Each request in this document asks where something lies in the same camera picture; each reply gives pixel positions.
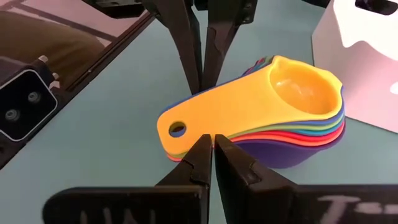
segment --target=measuring cup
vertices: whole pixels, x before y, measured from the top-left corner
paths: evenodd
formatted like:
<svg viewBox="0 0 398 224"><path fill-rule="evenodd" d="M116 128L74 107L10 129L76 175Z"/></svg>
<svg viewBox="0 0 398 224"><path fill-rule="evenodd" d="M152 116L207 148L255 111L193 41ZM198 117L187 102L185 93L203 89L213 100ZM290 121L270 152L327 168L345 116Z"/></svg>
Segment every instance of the measuring cup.
<svg viewBox="0 0 398 224"><path fill-rule="evenodd" d="M266 140L289 142L300 146L321 146L334 141L341 134L342 131L343 131L343 126L340 126L335 132L327 135L328 138L300 136L292 133L290 133L287 136L286 134L271 134L268 133L267 131L261 131L259 133L252 133L252 134L245 134L242 136L238 136L232 138L231 140L232 142L235 142L235 141L245 141L252 139L266 139Z"/></svg>
<svg viewBox="0 0 398 224"><path fill-rule="evenodd" d="M245 140L245 139L278 140L278 139L273 139L272 137L280 136L280 137L285 137L285 138L295 139L295 140L305 141L305 142L320 142L320 141L328 141L330 139L333 139L336 135L341 134L341 129L343 129L343 126L340 126L336 131L333 131L332 133L322 135L322 136L306 136L303 134L297 134L297 133L293 133L290 131L261 131L258 133L244 134L242 136L238 136L238 137L232 138L230 140L232 142L239 141L239 140Z"/></svg>
<svg viewBox="0 0 398 224"><path fill-rule="evenodd" d="M235 138L235 137L241 136L243 134L257 133L260 131L273 131L273 130L299 129L299 130L309 130L309 131L324 131L324 130L331 129L331 128L341 124L342 120L344 120L344 116L342 116L339 120L335 121L334 123L331 123L329 125L324 125L324 126L275 124L275 125L270 125L270 126L254 128L251 130L246 130L241 133L236 133L236 134L230 135L230 136L228 136L228 138Z"/></svg>
<svg viewBox="0 0 398 224"><path fill-rule="evenodd" d="M273 58L274 58L274 56L264 57L264 58L259 59L256 62L256 64L253 67L247 69L246 72L243 73L242 76L249 75L250 73L253 73L253 72L255 72L259 69L262 69L265 66L271 64ZM343 96L343 87L341 87L340 95ZM341 118L341 116L343 116L343 115L344 115L344 100L342 102L342 106L341 106L339 112L331 118L328 118L325 120L316 120L316 121L294 121L294 122L288 122L288 123L283 123L283 124L301 124L301 125L323 126L323 125L328 125L328 124L334 123L335 121L339 120Z"/></svg>
<svg viewBox="0 0 398 224"><path fill-rule="evenodd" d="M341 87L326 70L275 56L252 74L164 111L157 130L168 154L183 154L204 133L231 136L272 124L331 118L342 106Z"/></svg>
<svg viewBox="0 0 398 224"><path fill-rule="evenodd" d="M334 141L317 147L298 146L272 140L240 141L235 142L235 144L266 167L284 169L296 166L314 154L333 147L343 138L344 132L345 127L343 128L343 132Z"/></svg>

